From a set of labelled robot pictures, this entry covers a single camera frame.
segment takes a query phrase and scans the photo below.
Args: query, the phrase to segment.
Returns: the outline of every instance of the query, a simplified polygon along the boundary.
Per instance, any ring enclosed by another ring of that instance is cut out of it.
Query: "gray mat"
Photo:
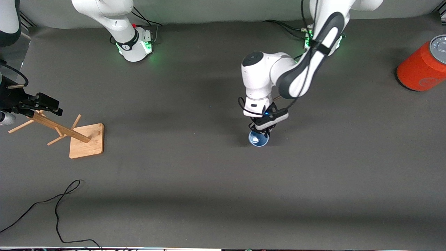
[[[166,25],[139,63],[117,53],[106,29],[35,30],[27,91],[60,100],[64,115],[51,117],[64,124],[78,113],[79,126],[104,123],[105,152],[71,160],[68,139],[46,146],[54,131],[1,128],[1,226],[84,179],[60,207],[66,240],[445,250],[446,85],[412,92],[394,79],[441,32],[437,14],[352,20],[290,118],[257,148],[237,105],[240,64],[254,50],[302,52],[277,25]],[[53,207],[36,207],[0,245],[62,246]]]

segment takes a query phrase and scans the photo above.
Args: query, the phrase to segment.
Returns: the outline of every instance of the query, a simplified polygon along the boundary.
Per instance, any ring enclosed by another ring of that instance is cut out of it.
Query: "wooden peg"
[[[64,134],[64,135],[62,135],[61,137],[59,137],[59,138],[57,138],[57,139],[55,139],[55,140],[49,142],[47,145],[48,145],[48,146],[51,146],[52,144],[56,143],[57,141],[59,141],[59,140],[65,138],[65,137],[66,137],[66,134]]]
[[[17,132],[18,130],[24,128],[24,127],[27,126],[27,125],[32,124],[33,122],[34,122],[34,120],[29,120],[29,121],[27,121],[27,122],[25,122],[25,123],[19,125],[18,127],[9,130],[8,132],[9,132],[10,134],[13,133],[13,132]]]
[[[61,131],[62,134],[66,134],[67,136],[73,137],[75,139],[78,139],[84,143],[88,143],[90,141],[90,138],[82,135],[76,131],[70,130],[52,120],[50,120],[49,118],[39,114],[39,113],[35,113],[34,116],[31,118],[32,120],[34,120],[35,122],[42,124],[44,126],[47,126],[49,128],[52,128],[55,130],[55,127],[57,126],[59,128],[59,130]]]
[[[18,89],[18,88],[23,88],[23,87],[25,87],[24,84],[15,84],[15,85],[9,85],[9,86],[7,86],[6,88],[8,88],[9,90],[11,90],[11,89]]]
[[[63,137],[63,134],[60,132],[60,130],[57,126],[54,129],[56,129],[56,132],[59,134],[60,137]]]
[[[81,119],[81,117],[82,117],[82,115],[79,114],[78,117],[76,118],[76,120],[74,121],[73,125],[71,126],[71,129],[76,128],[76,126],[77,126],[79,120]]]

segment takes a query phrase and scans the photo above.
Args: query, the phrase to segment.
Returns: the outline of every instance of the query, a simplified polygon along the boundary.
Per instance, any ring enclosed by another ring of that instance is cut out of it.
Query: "red can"
[[[402,62],[396,75],[414,91],[426,91],[446,80],[446,35],[434,37]]]

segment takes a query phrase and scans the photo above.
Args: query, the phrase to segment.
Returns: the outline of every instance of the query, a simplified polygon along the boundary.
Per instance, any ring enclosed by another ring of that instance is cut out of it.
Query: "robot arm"
[[[0,1],[0,47],[10,46],[20,37],[19,6],[20,0]]]
[[[310,2],[311,14],[316,15],[313,39],[310,41],[310,48],[299,62],[295,62],[283,52],[253,52],[243,60],[242,78],[247,96],[244,104],[245,116],[266,116],[265,112],[273,104],[273,86],[277,86],[279,94],[285,99],[296,99],[304,95],[319,66],[336,50],[341,33],[350,20],[350,9],[354,7],[372,11],[381,5],[383,0],[319,0],[316,6],[317,2]]]
[[[152,35],[141,27],[133,27],[123,16],[133,9],[133,0],[71,0],[81,14],[102,24],[116,40],[119,53],[130,62],[144,59],[152,52]]]
[[[26,84],[18,84],[0,73],[1,113],[20,113],[27,117],[33,117],[34,111],[32,110],[44,110],[58,116],[62,115],[63,110],[59,108],[59,101],[41,92],[34,96],[27,94],[23,89],[25,86]],[[0,117],[4,121],[5,117],[2,114],[0,114]]]

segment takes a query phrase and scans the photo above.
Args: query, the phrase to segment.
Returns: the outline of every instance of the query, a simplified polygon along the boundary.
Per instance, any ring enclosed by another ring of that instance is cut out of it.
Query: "wooden mug tree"
[[[59,134],[58,138],[47,144],[48,146],[56,143],[66,136],[71,137],[70,159],[98,155],[104,152],[104,125],[101,123],[76,127],[79,120],[81,119],[81,115],[79,114],[73,125],[69,129],[59,123],[50,120],[43,114],[42,110],[34,112],[34,116],[29,117],[28,119],[29,121],[23,123],[22,125],[19,125],[12,130],[9,130],[9,133],[11,134],[24,128],[25,126],[37,122],[53,130],[56,130]]]

